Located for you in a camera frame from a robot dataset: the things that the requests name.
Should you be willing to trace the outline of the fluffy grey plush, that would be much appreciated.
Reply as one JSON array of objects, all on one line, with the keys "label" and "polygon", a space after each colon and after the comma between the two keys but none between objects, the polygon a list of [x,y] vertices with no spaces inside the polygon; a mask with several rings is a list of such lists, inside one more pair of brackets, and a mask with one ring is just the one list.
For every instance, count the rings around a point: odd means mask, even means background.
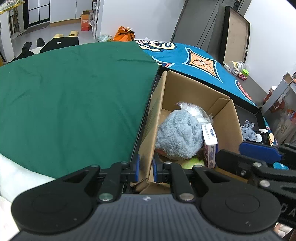
[{"label": "fluffy grey plush", "polygon": [[171,112],[158,127],[155,148],[172,159],[190,159],[202,146],[202,125],[184,109]]}]

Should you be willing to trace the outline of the tissue pack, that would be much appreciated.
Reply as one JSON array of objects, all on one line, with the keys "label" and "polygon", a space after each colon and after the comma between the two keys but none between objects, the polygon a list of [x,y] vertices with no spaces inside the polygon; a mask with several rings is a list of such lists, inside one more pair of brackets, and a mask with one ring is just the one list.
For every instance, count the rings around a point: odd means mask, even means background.
[{"label": "tissue pack", "polygon": [[202,125],[202,134],[204,140],[204,163],[206,167],[213,169],[216,164],[215,157],[217,153],[218,140],[211,123]]}]

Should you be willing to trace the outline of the white bagged plush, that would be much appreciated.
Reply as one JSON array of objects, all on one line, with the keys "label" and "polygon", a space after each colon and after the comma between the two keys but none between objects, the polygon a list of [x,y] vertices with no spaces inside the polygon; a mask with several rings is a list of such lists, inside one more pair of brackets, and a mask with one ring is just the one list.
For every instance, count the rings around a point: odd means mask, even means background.
[{"label": "white bagged plush", "polygon": [[201,125],[204,125],[207,123],[210,123],[210,124],[214,123],[212,114],[208,115],[203,110],[203,108],[195,104],[179,101],[176,105],[179,106],[180,109],[184,109],[188,113],[190,113]]}]

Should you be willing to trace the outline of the brown cardboard box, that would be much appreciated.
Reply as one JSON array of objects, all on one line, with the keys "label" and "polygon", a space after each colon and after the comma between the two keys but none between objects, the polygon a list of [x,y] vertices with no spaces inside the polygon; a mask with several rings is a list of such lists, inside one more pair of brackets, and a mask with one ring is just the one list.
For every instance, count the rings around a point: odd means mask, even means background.
[{"label": "brown cardboard box", "polygon": [[202,108],[213,116],[213,131],[218,150],[239,152],[243,142],[239,118],[230,97],[207,85],[173,71],[164,71],[151,96],[147,122],[139,147],[139,193],[167,193],[168,185],[156,184],[152,160],[155,151],[165,161],[191,159],[204,145],[202,125],[189,111],[177,104],[185,102]]}]

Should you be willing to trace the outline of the burger plush toy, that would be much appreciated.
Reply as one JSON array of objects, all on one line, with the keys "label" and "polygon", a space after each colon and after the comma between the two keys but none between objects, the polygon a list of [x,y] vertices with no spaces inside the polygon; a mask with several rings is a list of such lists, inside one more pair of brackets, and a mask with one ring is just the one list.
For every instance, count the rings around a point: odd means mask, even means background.
[{"label": "burger plush toy", "polygon": [[200,158],[200,156],[198,154],[191,157],[190,159],[181,160],[181,159],[172,159],[172,158],[166,156],[166,154],[163,151],[158,150],[158,149],[156,149],[156,153],[159,155],[159,158],[161,159],[162,162],[171,161],[172,163],[177,163],[177,164],[181,165],[181,167],[183,169],[190,169],[191,170],[193,168],[193,166],[195,166],[195,165],[205,166],[203,157]]}]

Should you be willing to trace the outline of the black shallow tray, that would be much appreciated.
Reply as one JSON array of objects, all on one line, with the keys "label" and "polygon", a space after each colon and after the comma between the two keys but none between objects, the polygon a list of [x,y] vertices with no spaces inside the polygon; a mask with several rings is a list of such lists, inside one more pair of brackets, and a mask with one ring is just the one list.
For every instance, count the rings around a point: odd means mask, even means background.
[{"label": "black shallow tray", "polygon": [[240,126],[246,120],[257,130],[266,128],[260,109],[253,104],[194,76],[159,67],[137,138],[137,162],[142,170],[150,169],[158,126],[178,101],[196,104],[213,116],[220,150],[238,152],[243,141]]}]

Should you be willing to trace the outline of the grey elephant plush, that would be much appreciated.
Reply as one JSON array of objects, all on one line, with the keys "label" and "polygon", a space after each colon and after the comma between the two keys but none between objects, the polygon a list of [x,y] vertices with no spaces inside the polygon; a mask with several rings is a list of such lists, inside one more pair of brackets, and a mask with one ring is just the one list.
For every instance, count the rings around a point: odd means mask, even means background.
[{"label": "grey elephant plush", "polygon": [[240,128],[244,141],[254,142],[256,140],[256,133],[253,130],[254,123],[251,123],[249,120],[246,120],[244,125],[242,125]]}]

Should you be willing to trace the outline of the grey bench mat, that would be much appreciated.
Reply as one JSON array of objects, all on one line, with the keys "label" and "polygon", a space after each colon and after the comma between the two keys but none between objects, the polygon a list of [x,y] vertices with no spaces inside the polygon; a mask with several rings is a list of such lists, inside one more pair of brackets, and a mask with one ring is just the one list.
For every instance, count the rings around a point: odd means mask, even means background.
[{"label": "grey bench mat", "polygon": [[256,106],[261,109],[263,99],[266,97],[267,93],[250,76],[248,76],[245,81],[241,79],[238,79],[238,81],[241,83],[243,89],[250,95]]}]

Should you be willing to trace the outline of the green cup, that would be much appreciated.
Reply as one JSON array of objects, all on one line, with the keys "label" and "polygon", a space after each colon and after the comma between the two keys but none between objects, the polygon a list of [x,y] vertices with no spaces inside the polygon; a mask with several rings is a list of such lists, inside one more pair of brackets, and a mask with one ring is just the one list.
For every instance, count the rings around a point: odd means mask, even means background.
[{"label": "green cup", "polygon": [[241,73],[242,73],[246,78],[247,78],[248,75],[249,75],[249,72],[248,72],[248,70],[246,70],[246,69],[242,69]]}]

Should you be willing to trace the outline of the green cloth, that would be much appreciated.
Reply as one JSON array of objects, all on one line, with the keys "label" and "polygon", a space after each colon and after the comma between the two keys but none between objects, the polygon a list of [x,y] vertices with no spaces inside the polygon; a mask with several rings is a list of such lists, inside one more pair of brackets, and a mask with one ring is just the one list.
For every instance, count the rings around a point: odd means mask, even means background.
[{"label": "green cloth", "polygon": [[1,68],[1,154],[59,178],[130,161],[158,64],[135,42],[56,49]]}]

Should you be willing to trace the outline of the blue patterned blanket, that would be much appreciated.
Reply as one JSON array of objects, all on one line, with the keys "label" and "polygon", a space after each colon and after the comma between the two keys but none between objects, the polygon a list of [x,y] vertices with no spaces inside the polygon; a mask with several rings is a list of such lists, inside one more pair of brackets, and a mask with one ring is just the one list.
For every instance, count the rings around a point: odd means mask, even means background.
[{"label": "blue patterned blanket", "polygon": [[232,75],[222,64],[204,50],[191,45],[136,40],[139,47],[158,63],[159,66],[203,80],[217,87],[220,92],[237,96],[247,103],[256,105],[240,83],[240,78]]}]

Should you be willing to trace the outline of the black stool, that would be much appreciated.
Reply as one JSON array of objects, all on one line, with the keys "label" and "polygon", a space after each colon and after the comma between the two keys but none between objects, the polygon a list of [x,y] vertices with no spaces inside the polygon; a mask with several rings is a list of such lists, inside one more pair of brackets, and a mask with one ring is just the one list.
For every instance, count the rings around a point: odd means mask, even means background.
[{"label": "black stool", "polygon": [[70,47],[70,46],[76,46],[79,45],[79,38],[78,37],[60,37],[60,38],[53,38],[51,39],[46,45],[44,45],[40,53],[44,53],[47,51]]}]

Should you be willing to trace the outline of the yellow slipper right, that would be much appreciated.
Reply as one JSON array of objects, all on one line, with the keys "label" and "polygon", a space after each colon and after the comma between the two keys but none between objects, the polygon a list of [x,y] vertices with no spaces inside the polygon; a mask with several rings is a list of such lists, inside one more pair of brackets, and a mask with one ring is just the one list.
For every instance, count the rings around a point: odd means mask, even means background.
[{"label": "yellow slipper right", "polygon": [[69,33],[69,37],[77,37],[78,34],[79,34],[78,31],[71,31],[71,32]]}]

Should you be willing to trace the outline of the orange cardboard box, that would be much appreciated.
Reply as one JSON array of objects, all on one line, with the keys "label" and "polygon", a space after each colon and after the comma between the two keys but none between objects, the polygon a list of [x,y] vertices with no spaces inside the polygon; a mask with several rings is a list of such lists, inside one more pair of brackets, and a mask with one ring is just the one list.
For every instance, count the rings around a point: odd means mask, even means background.
[{"label": "orange cardboard box", "polygon": [[81,31],[89,31],[91,29],[90,22],[92,20],[93,11],[86,10],[81,15]]}]

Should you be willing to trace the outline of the yellow slipper left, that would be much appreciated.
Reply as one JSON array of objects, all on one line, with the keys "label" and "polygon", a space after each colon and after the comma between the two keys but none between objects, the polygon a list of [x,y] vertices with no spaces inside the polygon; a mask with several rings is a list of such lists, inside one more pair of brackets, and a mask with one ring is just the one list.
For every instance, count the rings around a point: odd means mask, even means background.
[{"label": "yellow slipper left", "polygon": [[55,34],[54,38],[62,38],[63,34]]}]

